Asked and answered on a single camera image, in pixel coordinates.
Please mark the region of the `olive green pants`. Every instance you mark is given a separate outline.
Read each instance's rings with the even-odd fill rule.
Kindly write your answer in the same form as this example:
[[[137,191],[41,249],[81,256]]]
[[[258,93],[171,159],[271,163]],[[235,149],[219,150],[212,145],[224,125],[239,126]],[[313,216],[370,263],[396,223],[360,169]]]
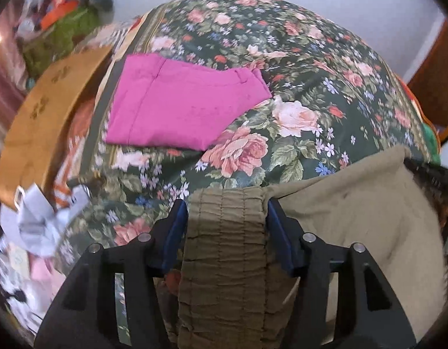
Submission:
[[[267,203],[329,244],[363,243],[422,338],[445,305],[438,215],[391,147],[326,177],[265,188],[205,188],[188,201],[178,292],[179,348],[277,348],[296,281],[264,231]]]

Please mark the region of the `white papers pile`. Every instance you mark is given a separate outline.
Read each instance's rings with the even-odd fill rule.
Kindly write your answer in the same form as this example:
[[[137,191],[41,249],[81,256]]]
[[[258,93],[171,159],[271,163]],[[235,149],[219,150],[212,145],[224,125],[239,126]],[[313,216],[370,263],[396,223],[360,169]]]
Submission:
[[[69,223],[89,204],[90,191],[78,185],[69,206],[55,210],[40,188],[18,187],[11,206],[0,206],[0,226],[8,241],[41,258],[52,257]]]

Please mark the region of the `wooden lap desk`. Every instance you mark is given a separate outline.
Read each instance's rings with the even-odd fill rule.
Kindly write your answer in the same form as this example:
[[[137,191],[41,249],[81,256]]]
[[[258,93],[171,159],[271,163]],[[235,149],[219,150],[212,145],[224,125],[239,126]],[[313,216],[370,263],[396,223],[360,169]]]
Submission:
[[[95,95],[112,47],[71,54],[52,63],[17,112],[0,157],[0,202],[16,210],[17,189],[36,184],[47,199],[64,156],[74,111]]]

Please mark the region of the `colourful fleece blanket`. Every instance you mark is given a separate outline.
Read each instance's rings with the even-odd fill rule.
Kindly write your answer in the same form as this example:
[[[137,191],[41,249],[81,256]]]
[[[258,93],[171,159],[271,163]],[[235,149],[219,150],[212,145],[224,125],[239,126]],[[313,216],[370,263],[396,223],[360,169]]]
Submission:
[[[428,149],[430,150],[431,161],[436,165],[440,165],[441,140],[439,139],[438,136],[438,130],[434,127],[432,122],[426,117],[426,115],[422,111],[419,100],[415,97],[409,86],[406,85],[406,83],[404,83],[399,76],[397,76],[397,79],[400,83],[400,86],[404,90],[404,93],[411,101],[411,104],[413,105],[413,108],[415,109],[415,112],[418,115],[420,121],[422,122],[424,140],[427,144]]]

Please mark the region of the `dark floral bedspread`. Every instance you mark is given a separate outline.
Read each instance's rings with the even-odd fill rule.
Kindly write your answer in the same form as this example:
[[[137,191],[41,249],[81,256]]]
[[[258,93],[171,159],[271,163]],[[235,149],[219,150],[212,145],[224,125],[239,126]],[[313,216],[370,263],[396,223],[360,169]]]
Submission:
[[[205,151],[129,147],[106,135],[121,65],[96,100],[81,174],[107,179],[57,252],[68,273],[94,240],[120,243],[174,199],[201,188],[267,186],[326,176],[403,144],[427,159],[420,117],[389,66],[357,35],[282,0],[176,0],[149,14],[118,60],[153,52],[214,70],[259,70],[270,101],[236,118]]]

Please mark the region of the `magenta folded pants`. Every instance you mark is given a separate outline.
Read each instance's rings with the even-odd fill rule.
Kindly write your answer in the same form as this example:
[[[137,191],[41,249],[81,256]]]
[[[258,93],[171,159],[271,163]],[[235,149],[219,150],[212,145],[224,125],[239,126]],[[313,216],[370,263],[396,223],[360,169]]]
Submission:
[[[121,71],[106,141],[203,151],[270,97],[259,70],[213,70],[158,54],[133,54]]]

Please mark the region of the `brown wooden door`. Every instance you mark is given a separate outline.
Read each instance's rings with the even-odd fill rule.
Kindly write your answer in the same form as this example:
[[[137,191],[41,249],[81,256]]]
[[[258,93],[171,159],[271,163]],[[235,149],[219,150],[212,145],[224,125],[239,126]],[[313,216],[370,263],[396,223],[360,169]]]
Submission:
[[[408,86],[424,115],[438,127],[448,126],[448,21]]]

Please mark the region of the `green storage bag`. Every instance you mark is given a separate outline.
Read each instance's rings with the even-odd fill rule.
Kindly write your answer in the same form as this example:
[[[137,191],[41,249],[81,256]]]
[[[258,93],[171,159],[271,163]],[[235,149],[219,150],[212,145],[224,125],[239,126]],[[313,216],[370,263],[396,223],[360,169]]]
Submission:
[[[21,49],[28,76],[37,80],[49,65],[69,55],[99,26],[100,18],[95,9],[77,8],[34,40],[24,42]]]

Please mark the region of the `orange box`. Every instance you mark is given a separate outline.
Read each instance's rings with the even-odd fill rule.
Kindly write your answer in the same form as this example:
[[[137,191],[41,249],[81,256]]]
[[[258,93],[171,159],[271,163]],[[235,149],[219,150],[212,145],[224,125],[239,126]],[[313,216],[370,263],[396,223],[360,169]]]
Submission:
[[[50,26],[52,26],[56,21],[61,18],[64,18],[69,13],[72,13],[75,9],[78,8],[79,2],[78,0],[69,0],[64,2],[54,9],[52,9],[49,13],[45,14],[44,17],[40,21],[40,26],[42,30],[47,30]]]

